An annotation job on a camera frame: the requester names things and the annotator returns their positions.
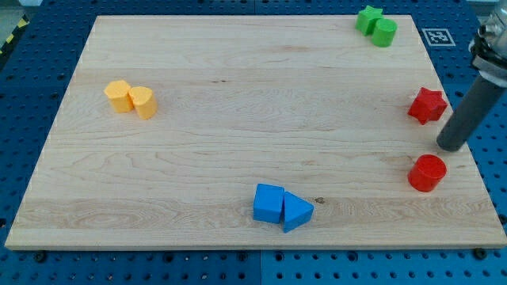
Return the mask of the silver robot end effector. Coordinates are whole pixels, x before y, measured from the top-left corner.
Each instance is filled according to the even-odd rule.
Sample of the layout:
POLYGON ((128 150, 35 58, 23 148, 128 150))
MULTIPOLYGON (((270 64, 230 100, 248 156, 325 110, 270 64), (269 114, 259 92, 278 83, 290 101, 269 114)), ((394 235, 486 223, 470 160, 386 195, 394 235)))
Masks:
POLYGON ((481 21, 469 44, 472 66, 495 85, 506 87, 506 3, 499 2, 481 21))

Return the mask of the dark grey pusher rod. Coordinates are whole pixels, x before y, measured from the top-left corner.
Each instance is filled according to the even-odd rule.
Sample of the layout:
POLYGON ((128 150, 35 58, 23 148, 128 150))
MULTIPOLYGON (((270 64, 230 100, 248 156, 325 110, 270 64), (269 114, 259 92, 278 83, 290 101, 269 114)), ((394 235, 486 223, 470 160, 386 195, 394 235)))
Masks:
POLYGON ((448 152, 460 150, 505 91, 505 79, 479 74, 436 137, 437 145, 448 152))

